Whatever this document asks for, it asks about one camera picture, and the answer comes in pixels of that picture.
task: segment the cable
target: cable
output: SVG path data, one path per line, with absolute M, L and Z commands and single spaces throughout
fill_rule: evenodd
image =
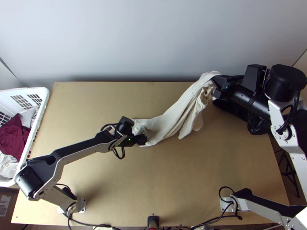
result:
M 119 123 L 109 123 L 109 124 L 106 124 L 106 125 L 102 126 L 102 128 L 100 129 L 100 131 L 104 130 L 106 127 L 108 127 L 108 126 L 110 126 L 110 125 L 112 125 L 112 126 L 114 126 L 114 127 L 117 127 L 117 126 L 119 125 Z
M 70 189 L 70 187 L 68 187 L 67 185 L 65 185 L 65 184 L 59 184 L 59 183 L 57 183 L 57 184 L 55 184 L 55 185 L 62 185 L 62 186 L 64 186 L 64 187 L 66 187 L 70 192 L 71 192 L 71 189 Z
M 192 228 L 190 228 L 190 230 L 197 229 L 197 228 L 199 228 L 199 227 L 201 227 L 201 226 L 204 226 L 204 225 L 209 225 L 209 224 L 216 223 L 217 221 L 219 221 L 220 219 L 223 218 L 224 213 L 226 212 L 226 210 L 227 210 L 231 205 L 232 205 L 232 202 L 231 202 L 230 204 L 228 204 L 228 206 L 224 209 L 224 211 L 222 212 L 222 214 L 221 214 L 219 217 L 215 217 L 215 218 L 213 218 L 213 219 L 211 219 L 211 220 L 207 220 L 207 221 L 205 221 L 205 222 L 203 222 L 203 223 L 200 223 L 200 224 L 198 224 L 198 225 L 195 225 L 195 226 L 193 226 Z
M 25 226 L 22 227 L 21 230 L 25 230 L 27 228 L 28 224 L 26 224 Z
M 80 222 L 80 221 L 74 220 L 74 219 L 73 219 L 73 214 L 72 214 L 72 213 L 71 213 L 69 216 L 67 216 L 65 213 L 63 213 L 63 215 L 68 219 L 67 226 L 68 226 L 68 229 L 69 229 L 69 230 L 71 230 L 71 226 L 70 226 L 70 223 L 69 223 L 70 221 L 75 222 L 75 223 L 78 223 L 78 224 L 80 224 L 80 225 L 90 226 L 90 227 L 95 227 L 95 228 L 97 228 L 97 227 L 103 227 L 103 228 L 112 228 L 112 229 L 114 229 L 114 230 L 121 230 L 120 228 L 112 227 L 111 225 L 108 225 L 108 224 L 98 224 L 98 225 L 96 225 L 96 224 L 82 223 L 82 222 Z
M 292 122 L 294 113 L 297 110 L 297 107 L 299 105 L 299 99 L 300 99 L 300 91 L 296 91 L 295 96 L 294 96 L 294 105 L 291 105 L 291 110 L 288 114 L 287 120 L 284 122 L 284 124 L 278 130 L 276 130 L 276 132 L 279 135 L 282 135 L 282 133 L 288 128 L 288 126 Z
M 272 227 L 269 227 L 269 228 L 265 228 L 265 229 L 262 229 L 262 230 L 270 230 L 270 229 L 278 228 L 280 226 L 282 226 L 282 225 L 279 224 L 279 225 L 275 225 L 275 226 L 272 226 Z
M 222 201 L 224 201 L 225 203 L 229 203 L 228 206 L 223 210 L 222 214 L 221 214 L 219 217 L 215 217 L 215 218 L 212 218 L 212 219 L 210 219 L 210 220 L 207 220 L 207 221 L 205 221 L 205 222 L 203 222 L 203 223 L 200 223 L 200 224 L 198 224 L 198 225 L 195 225 L 194 227 L 190 228 L 190 230 L 195 230 L 195 229 L 197 229 L 197 228 L 199 228 L 199 227 L 201 227 L 201 226 L 205 226 L 205 225 L 210 225 L 210 224 L 216 223 L 216 222 L 219 221 L 220 219 L 226 218 L 226 217 L 237 217 L 239 220 L 242 220 L 242 219 L 243 219 L 243 217 L 241 217 L 241 216 L 239 216 L 239 215 L 237 214 L 237 212 L 239 211 L 239 209 L 238 209 L 238 202 L 235 200 L 235 198 L 232 197 L 235 203 L 234 203 L 233 201 L 226 201 L 226 200 L 224 200 L 224 199 L 222 198 L 222 196 L 221 196 L 221 191 L 222 191 L 223 189 L 230 189 L 230 190 L 234 193 L 234 190 L 233 190 L 232 188 L 228 187 L 228 186 L 223 186 L 223 187 L 221 187 L 221 188 L 219 189 L 219 191 L 218 191 L 218 196 L 219 196 L 219 198 L 220 198 Z M 236 211 L 234 212 L 234 215 L 227 215 L 227 216 L 224 216 L 226 210 L 227 210 L 231 205 L 234 205 L 234 204 L 236 205 L 236 206 L 235 206 Z
M 118 155 L 118 152 L 117 152 L 117 150 L 114 148 L 113 150 L 113 153 L 114 153 L 114 155 L 118 158 L 118 159 L 123 159 L 124 157 L 125 157 L 125 148 L 124 147 L 122 147 L 122 156 L 119 156 Z
M 69 217 L 67 218 L 67 226 L 68 226 L 68 229 L 71 230 L 71 227 L 70 227 L 70 224 L 69 224 L 69 221 L 71 220 L 71 216 L 73 214 L 70 214 Z
M 220 187 L 220 189 L 219 189 L 219 191 L 218 191 L 218 196 L 220 197 L 220 199 L 221 199 L 222 201 L 224 201 L 225 203 L 232 203 L 232 204 L 233 204 L 232 201 L 226 201 L 226 200 L 222 199 L 222 197 L 221 197 L 221 191 L 222 191 L 223 189 L 230 189 L 233 193 L 234 193 L 234 190 L 233 190 L 232 188 L 228 187 L 228 186 L 223 186 L 223 187 Z

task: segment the white plastic basket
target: white plastic basket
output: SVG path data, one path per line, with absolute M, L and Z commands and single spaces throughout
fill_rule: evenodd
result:
M 13 118 L 18 112 L 32 107 L 40 107 L 32 125 L 25 148 L 23 149 L 17 171 L 29 158 L 33 141 L 40 126 L 49 99 L 49 90 L 45 87 L 17 88 L 0 91 L 0 126 Z M 0 178 L 0 187 L 10 187 L 15 184 L 14 178 Z

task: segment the white wall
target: white wall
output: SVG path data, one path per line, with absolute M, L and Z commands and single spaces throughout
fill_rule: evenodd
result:
M 303 73 L 307 76 L 307 51 L 295 63 L 294 67 L 303 71 Z M 307 87 L 300 92 L 300 95 L 304 98 L 305 103 L 307 103 Z
M 18 87 L 21 87 L 21 83 L 0 61 L 0 90 Z
M 292 65 L 305 0 L 0 0 L 0 54 L 21 81 L 195 80 Z

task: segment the brown tabletop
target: brown tabletop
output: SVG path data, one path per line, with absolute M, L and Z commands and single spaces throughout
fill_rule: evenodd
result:
M 183 82 L 57 82 L 35 140 L 31 158 L 90 139 L 121 116 L 161 115 L 191 85 Z M 64 167 L 60 183 L 87 198 L 86 211 L 74 218 L 113 226 L 145 226 L 160 216 L 162 226 L 196 225 L 221 215 L 218 190 L 250 188 L 257 196 L 288 205 L 284 184 L 267 135 L 253 136 L 247 124 L 212 103 L 204 126 L 182 140 L 178 135 L 155 146 L 126 148 L 126 157 L 95 153 Z M 243 220 L 270 221 L 253 213 Z M 13 223 L 66 225 L 57 207 L 18 195 Z

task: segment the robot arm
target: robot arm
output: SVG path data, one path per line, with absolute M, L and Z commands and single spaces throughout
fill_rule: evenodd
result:
M 221 210 L 226 212 L 254 212 L 285 229 L 307 229 L 307 207 L 304 205 L 286 206 L 253 195 L 250 189 L 242 189 L 220 200 Z
M 278 145 L 289 153 L 307 197 L 307 108 L 299 97 L 307 79 L 298 69 L 283 65 L 273 66 L 268 80 L 267 73 L 265 66 L 250 65 L 245 76 L 215 77 L 215 105 L 247 121 L 251 134 L 272 133 Z M 231 103 L 233 108 L 225 106 Z M 290 112 L 283 115 L 288 107 Z M 247 188 L 222 198 L 220 206 L 226 212 L 254 212 L 288 230 L 307 229 L 306 206 L 272 202 L 254 196 Z
M 307 108 L 299 98 L 307 79 L 301 71 L 289 66 L 273 66 L 269 79 L 268 72 L 265 66 L 249 65 L 244 76 L 213 77 L 216 86 L 214 97 L 217 98 L 213 104 L 247 121 L 251 134 L 272 133 L 279 146 L 290 154 L 307 197 Z M 283 115 L 287 107 L 291 111 Z M 132 120 L 122 117 L 118 124 L 104 126 L 93 139 L 33 158 L 16 175 L 15 182 L 29 200 L 44 199 L 56 204 L 67 216 L 73 212 L 84 212 L 86 199 L 76 197 L 67 187 L 61 189 L 56 186 L 64 165 L 95 152 L 114 151 L 122 159 L 124 147 L 144 145 L 147 141 L 144 135 L 132 134 L 133 125 Z M 118 146 L 123 150 L 121 158 L 115 149 Z M 249 189 L 234 192 L 223 200 L 220 201 L 221 210 L 252 211 L 289 230 L 307 229 L 305 206 L 278 204 L 254 196 Z M 154 226 L 158 225 L 156 219 L 150 222 Z
M 51 154 L 30 159 L 16 175 L 15 182 L 29 200 L 46 200 L 58 205 L 69 215 L 72 212 L 84 212 L 86 199 L 77 198 L 67 187 L 56 186 L 60 180 L 66 164 L 84 158 L 96 152 L 106 153 L 114 151 L 116 147 L 130 147 L 134 144 L 144 145 L 147 138 L 144 135 L 134 136 L 132 127 L 134 122 L 122 117 L 118 124 L 104 126 L 92 139 L 63 147 Z

